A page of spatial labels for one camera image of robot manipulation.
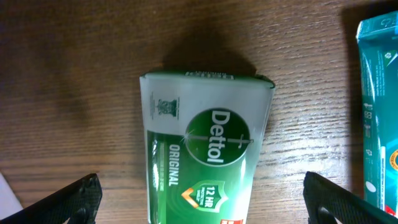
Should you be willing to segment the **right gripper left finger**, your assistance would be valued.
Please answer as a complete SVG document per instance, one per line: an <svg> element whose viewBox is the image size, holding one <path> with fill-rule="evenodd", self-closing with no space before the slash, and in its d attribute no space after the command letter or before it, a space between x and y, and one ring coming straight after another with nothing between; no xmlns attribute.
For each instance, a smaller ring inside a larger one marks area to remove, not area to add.
<svg viewBox="0 0 398 224"><path fill-rule="evenodd" d="M102 196L97 174L88 174L4 218L1 224L95 224Z"/></svg>

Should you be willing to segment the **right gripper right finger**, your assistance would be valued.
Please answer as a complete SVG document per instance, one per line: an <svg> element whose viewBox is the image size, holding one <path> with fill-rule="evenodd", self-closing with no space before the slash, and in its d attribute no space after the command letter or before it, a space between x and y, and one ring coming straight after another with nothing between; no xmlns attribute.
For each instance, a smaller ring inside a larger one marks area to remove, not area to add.
<svg viewBox="0 0 398 224"><path fill-rule="evenodd" d="M303 182L309 224L397 224L397 218L372 206L315 172Z"/></svg>

